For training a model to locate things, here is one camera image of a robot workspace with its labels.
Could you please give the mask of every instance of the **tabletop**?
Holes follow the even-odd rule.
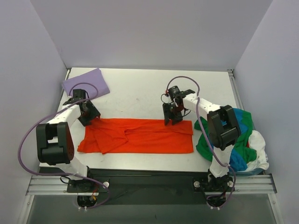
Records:
[[[95,68],[72,68],[69,78],[82,75]],[[110,89],[110,93],[92,100],[101,113],[101,118],[138,118],[164,119],[161,94],[165,93],[168,82],[176,76],[188,76],[200,85],[199,96],[219,105],[236,107],[236,102],[227,72],[184,71],[184,70],[137,70],[137,69],[100,69]],[[196,85],[185,78],[174,80],[181,91],[192,89]],[[59,109],[67,100],[64,92]],[[184,118],[197,120],[191,112]],[[197,151],[196,145],[201,132],[193,131],[194,152],[190,154],[133,154],[133,153],[79,153],[78,145],[84,138],[85,128],[76,120],[70,128],[75,147],[75,156],[90,168],[134,169],[162,171],[197,171],[206,172],[211,162],[204,159]]]

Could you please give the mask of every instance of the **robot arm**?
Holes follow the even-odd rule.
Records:
[[[73,90],[73,97],[63,104],[68,107],[77,101],[85,99],[85,90]],[[90,124],[95,117],[100,117],[99,111],[90,100],[69,107],[46,124],[36,127],[37,155],[40,162],[56,166],[65,173],[87,176],[88,167],[74,156],[74,144],[70,127],[78,119],[83,126]]]
[[[194,91],[180,91],[177,86],[171,87],[168,95],[171,102],[163,104],[165,125],[169,119],[173,125],[182,121],[182,110],[196,112],[198,107],[200,116],[208,121],[209,139],[214,145],[214,155],[222,164],[229,164],[234,144],[241,135],[232,107],[222,107],[203,98],[199,99]],[[228,167],[223,167],[214,155],[210,172],[215,178],[223,177],[228,173]]]

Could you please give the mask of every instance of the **clothing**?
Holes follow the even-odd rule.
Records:
[[[252,118],[251,113],[234,108],[234,112],[241,130],[241,136],[238,138],[237,143],[234,146],[233,151],[240,155],[237,156],[235,152],[232,151],[230,157],[230,164],[235,171],[243,171],[247,168],[247,163],[254,161],[256,159],[256,151],[254,149],[246,147],[249,136],[252,133]],[[208,133],[207,121],[200,118],[203,127]],[[201,130],[198,121],[195,122],[194,128],[196,130]],[[206,139],[201,135],[198,144],[196,146],[197,151],[207,160],[212,161],[213,155],[206,143]]]
[[[249,136],[249,146],[250,148],[256,150],[256,160],[249,162],[247,164],[247,169],[245,171],[251,171],[256,168],[261,168],[263,170],[267,170],[269,168],[269,163],[267,162],[268,157],[265,152],[266,142],[262,135],[253,130],[252,134]]]
[[[192,122],[186,120],[165,126],[157,119],[94,119],[78,152],[192,153],[192,135]]]

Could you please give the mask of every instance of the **red cloth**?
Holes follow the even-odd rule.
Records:
[[[78,152],[192,153],[192,135],[192,122],[186,120],[165,126],[157,119],[94,119]]]

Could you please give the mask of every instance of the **gray wall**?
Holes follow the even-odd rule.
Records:
[[[24,133],[57,108],[66,69],[29,0],[0,4],[0,219],[16,223],[30,180],[17,160]],[[37,168],[34,134],[23,158]]]
[[[226,70],[272,0],[31,0],[68,67]]]
[[[245,109],[266,139],[285,223],[298,223],[299,1],[274,0],[241,57],[235,78]]]

